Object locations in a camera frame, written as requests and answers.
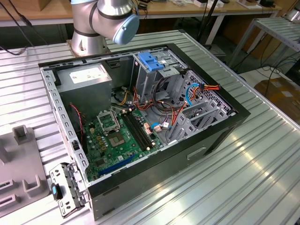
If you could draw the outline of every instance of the table leg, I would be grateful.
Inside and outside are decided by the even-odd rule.
[[[228,67],[231,67],[233,65],[233,63],[235,62],[236,57],[240,53],[240,51],[241,51],[242,47],[244,46],[245,42],[248,40],[254,26],[255,26],[255,19],[252,20],[252,22],[250,23],[248,29],[244,33],[244,36],[242,37],[239,44],[236,46],[234,52],[232,53],[232,57],[229,60]]]
[[[278,11],[272,13],[270,15],[270,18],[276,17],[278,14]],[[258,42],[262,39],[263,35],[265,34],[265,32],[263,30],[261,30],[261,32],[259,32],[259,34],[257,35],[257,37],[255,38],[254,42],[252,43],[252,45],[250,46],[250,48],[248,49],[247,53],[251,52],[258,44]]]
[[[207,40],[206,40],[206,45],[211,45],[212,41],[214,40],[217,31],[219,30],[221,23],[224,19],[225,15],[219,15],[214,23],[214,26],[211,29],[210,35],[208,36]]]

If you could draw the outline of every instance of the connector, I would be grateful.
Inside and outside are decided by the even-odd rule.
[[[156,133],[162,131],[162,129],[160,128],[160,125],[156,125],[156,126],[153,128],[153,130],[154,130]]]
[[[199,85],[200,90],[204,90],[204,87],[205,87],[205,83],[201,82],[201,84]]]

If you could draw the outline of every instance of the red wire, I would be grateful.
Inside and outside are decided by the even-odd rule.
[[[78,118],[79,118],[80,133],[81,133],[81,141],[80,141],[80,144],[82,145],[82,144],[83,144],[83,124],[82,124],[82,122],[81,122],[80,112],[78,111],[78,109],[77,109],[74,105],[70,104],[70,106],[73,107],[73,108],[75,109],[75,111],[77,112],[77,116],[78,116]]]

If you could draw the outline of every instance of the aluminum table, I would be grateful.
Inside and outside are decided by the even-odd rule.
[[[255,46],[258,44],[260,39],[264,36],[265,33],[270,34],[272,37],[278,39],[285,47],[279,54],[279,58],[275,61],[275,64],[279,62],[281,57],[284,53],[288,50],[288,48],[292,48],[296,52],[300,51],[300,24],[294,24],[293,22],[288,21],[285,18],[262,18],[262,19],[254,19],[251,24],[249,25],[248,29],[246,30],[244,36],[240,40],[239,44],[236,46],[230,62],[228,64],[229,67],[233,65],[237,56],[239,55],[242,47],[244,46],[245,42],[248,40],[249,36],[251,35],[252,30],[254,27],[260,28],[262,31],[259,33],[257,38],[254,40],[251,47],[248,49],[247,52],[250,52]]]
[[[226,65],[177,30],[136,35],[111,51],[175,43],[250,112],[219,148],[94,222],[88,208],[63,219],[51,195],[0,218],[11,224],[294,224],[300,217],[300,127]],[[69,162],[37,63],[72,58],[67,44],[0,53],[0,134],[33,127],[49,170]]]

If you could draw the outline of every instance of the green motherboard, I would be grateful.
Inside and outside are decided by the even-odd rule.
[[[141,135],[137,137],[137,134],[132,134],[132,132],[135,133],[135,130],[137,130],[137,126],[134,126],[134,130],[132,130],[133,126],[124,121],[127,119],[124,118],[121,113],[116,114],[116,119],[120,125],[117,132],[111,132],[105,135],[102,128],[113,125],[112,120],[109,118],[101,120],[102,125],[98,120],[85,124],[83,129],[87,137],[86,157],[90,164],[86,173],[89,181],[96,180],[106,173],[121,168],[163,147],[161,141],[155,134],[147,134],[146,128],[144,127],[146,121],[141,112],[134,110],[130,113],[131,118],[136,120],[134,124],[140,126],[141,129],[139,128],[139,130],[144,132],[142,135],[149,139],[152,147],[150,149],[147,148],[147,150],[140,147],[141,140],[136,139],[139,139]]]

